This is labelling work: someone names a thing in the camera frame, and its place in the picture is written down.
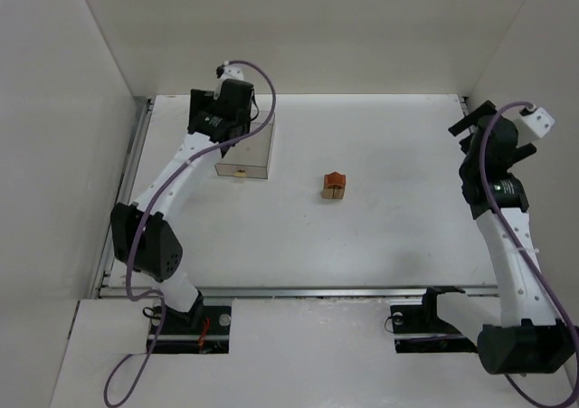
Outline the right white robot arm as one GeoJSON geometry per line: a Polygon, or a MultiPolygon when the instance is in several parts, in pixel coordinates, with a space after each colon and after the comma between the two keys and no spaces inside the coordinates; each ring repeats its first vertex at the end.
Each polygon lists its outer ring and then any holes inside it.
{"type": "Polygon", "coordinates": [[[431,326],[448,325],[471,341],[491,375],[556,372],[575,352],[578,328],[565,317],[546,286],[529,231],[529,202],[511,167],[536,153],[535,143],[554,125],[530,102],[515,103],[519,116],[487,100],[452,125],[465,157],[459,168],[462,195],[488,249],[498,284],[499,318],[456,287],[431,287],[422,310],[431,326]]]}

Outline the light wood block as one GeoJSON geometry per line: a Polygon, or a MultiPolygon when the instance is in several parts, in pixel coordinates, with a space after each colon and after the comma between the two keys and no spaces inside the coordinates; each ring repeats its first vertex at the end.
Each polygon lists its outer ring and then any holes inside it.
{"type": "Polygon", "coordinates": [[[345,195],[345,189],[343,187],[336,187],[333,190],[332,198],[337,200],[342,200],[345,195]]]}
{"type": "Polygon", "coordinates": [[[324,188],[321,191],[321,197],[323,199],[333,199],[334,198],[335,189],[334,188],[324,188]]]}

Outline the small red-brown wood block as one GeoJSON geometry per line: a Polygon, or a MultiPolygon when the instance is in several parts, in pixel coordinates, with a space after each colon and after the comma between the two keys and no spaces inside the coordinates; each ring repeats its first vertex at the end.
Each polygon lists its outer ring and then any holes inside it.
{"type": "Polygon", "coordinates": [[[338,172],[332,172],[325,175],[324,183],[328,186],[344,186],[346,184],[346,176],[338,172]]]}

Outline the clear plastic box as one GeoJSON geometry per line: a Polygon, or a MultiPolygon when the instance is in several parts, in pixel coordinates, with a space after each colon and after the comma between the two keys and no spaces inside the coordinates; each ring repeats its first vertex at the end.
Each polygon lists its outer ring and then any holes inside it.
{"type": "Polygon", "coordinates": [[[215,165],[219,176],[267,180],[275,135],[275,116],[256,135],[231,147],[215,165]]]}

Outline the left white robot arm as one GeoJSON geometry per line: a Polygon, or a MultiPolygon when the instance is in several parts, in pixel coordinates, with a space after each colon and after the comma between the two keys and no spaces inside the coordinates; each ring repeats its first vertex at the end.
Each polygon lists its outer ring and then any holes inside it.
{"type": "Polygon", "coordinates": [[[152,279],[167,312],[187,329],[201,319],[203,296],[180,267],[184,250],[172,222],[227,150],[194,154],[247,134],[253,98],[251,83],[228,77],[214,91],[192,90],[187,131],[174,157],[145,192],[110,214],[115,258],[152,279]]]}

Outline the long red-brown wood block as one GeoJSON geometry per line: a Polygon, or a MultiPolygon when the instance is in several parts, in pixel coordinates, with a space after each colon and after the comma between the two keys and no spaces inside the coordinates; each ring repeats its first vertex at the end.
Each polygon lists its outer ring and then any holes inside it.
{"type": "Polygon", "coordinates": [[[339,174],[338,172],[333,172],[324,175],[323,189],[345,189],[346,188],[346,176],[339,174]]]}

